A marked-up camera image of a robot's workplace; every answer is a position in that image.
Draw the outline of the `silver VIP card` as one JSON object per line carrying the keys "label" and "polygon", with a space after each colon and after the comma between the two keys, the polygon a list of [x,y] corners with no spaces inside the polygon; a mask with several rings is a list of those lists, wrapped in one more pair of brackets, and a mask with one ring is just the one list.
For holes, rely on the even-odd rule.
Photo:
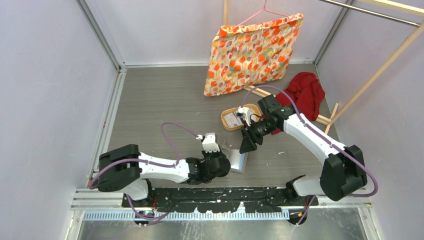
{"label": "silver VIP card", "polygon": [[230,128],[235,128],[243,124],[241,120],[238,117],[236,117],[236,115],[233,112],[224,115],[223,119]]}

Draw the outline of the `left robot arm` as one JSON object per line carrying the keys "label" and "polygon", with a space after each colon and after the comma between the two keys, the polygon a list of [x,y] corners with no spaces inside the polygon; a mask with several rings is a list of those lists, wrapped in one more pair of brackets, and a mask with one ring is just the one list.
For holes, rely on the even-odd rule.
{"label": "left robot arm", "polygon": [[99,173],[91,180],[91,186],[101,192],[124,193],[141,207],[148,207],[154,199],[151,179],[199,185],[230,172],[230,161],[221,151],[203,151],[202,155],[203,158],[171,160],[150,156],[140,152],[138,145],[129,144],[99,157]]}

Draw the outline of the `taupe leather card holder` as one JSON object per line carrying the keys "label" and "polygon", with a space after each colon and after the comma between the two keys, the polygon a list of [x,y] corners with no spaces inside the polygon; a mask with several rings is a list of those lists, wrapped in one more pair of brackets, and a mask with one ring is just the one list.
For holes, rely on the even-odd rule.
{"label": "taupe leather card holder", "polygon": [[239,149],[233,148],[232,145],[229,144],[226,140],[223,141],[221,150],[230,162],[230,170],[236,173],[243,173],[246,166],[248,153],[240,153]]}

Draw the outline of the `tan oval tray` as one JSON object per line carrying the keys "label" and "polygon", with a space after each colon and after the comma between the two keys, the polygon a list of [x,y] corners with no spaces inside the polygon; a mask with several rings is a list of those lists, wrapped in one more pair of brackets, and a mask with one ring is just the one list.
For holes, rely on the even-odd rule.
{"label": "tan oval tray", "polygon": [[[256,122],[259,119],[259,116],[261,116],[260,109],[257,105],[248,103],[245,104],[244,107],[249,108],[248,113],[253,121]],[[229,108],[221,113],[220,118],[225,130],[230,132],[236,131],[243,126],[242,120],[236,116],[238,108],[239,107]]]}

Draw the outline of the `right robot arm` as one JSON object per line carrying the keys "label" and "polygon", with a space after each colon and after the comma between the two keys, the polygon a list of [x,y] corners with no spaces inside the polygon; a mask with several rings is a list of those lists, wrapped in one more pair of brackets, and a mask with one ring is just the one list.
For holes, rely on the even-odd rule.
{"label": "right robot arm", "polygon": [[258,101],[263,116],[254,121],[249,108],[240,106],[235,115],[243,123],[241,154],[255,151],[263,144],[264,136],[280,130],[303,144],[321,163],[319,176],[301,175],[285,185],[285,198],[299,205],[306,196],[324,195],[332,201],[364,187],[368,183],[362,150],[334,140],[314,126],[293,105],[282,106],[273,95]]}

